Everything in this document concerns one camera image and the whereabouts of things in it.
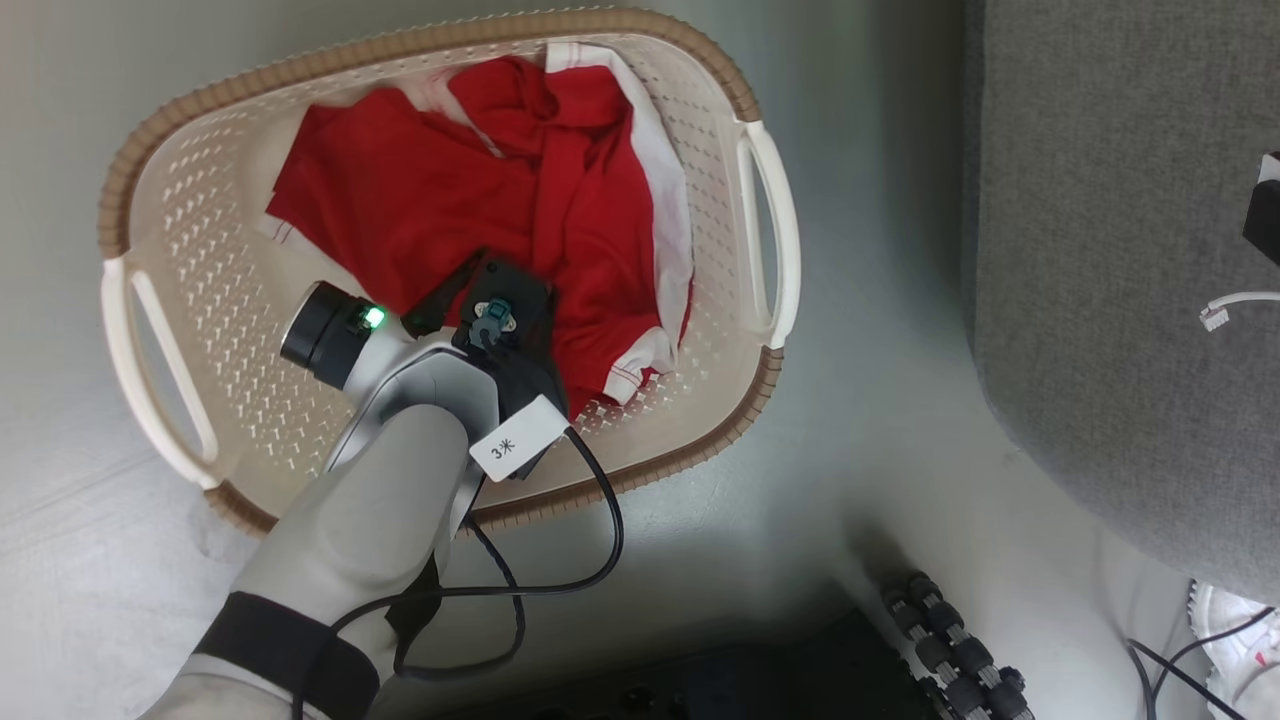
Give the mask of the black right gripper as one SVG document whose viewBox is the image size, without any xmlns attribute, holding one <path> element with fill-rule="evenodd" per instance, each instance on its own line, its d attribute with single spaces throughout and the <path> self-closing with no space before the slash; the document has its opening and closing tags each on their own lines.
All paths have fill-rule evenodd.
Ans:
<svg viewBox="0 0 1280 720">
<path fill-rule="evenodd" d="M 1279 233 L 1279 152 L 1262 158 L 1243 225 L 1243 238 L 1272 264 L 1280 264 Z"/>
</svg>

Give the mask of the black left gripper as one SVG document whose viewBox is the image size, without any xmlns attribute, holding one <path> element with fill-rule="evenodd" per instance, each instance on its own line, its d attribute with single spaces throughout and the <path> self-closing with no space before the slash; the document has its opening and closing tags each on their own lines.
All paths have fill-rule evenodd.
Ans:
<svg viewBox="0 0 1280 720">
<path fill-rule="evenodd" d="M 568 397 L 553 359 L 556 304 L 550 284 L 477 250 L 399 323 L 410 338 L 457 328 L 452 345 L 493 377 L 502 420 L 539 395 L 566 416 Z"/>
</svg>

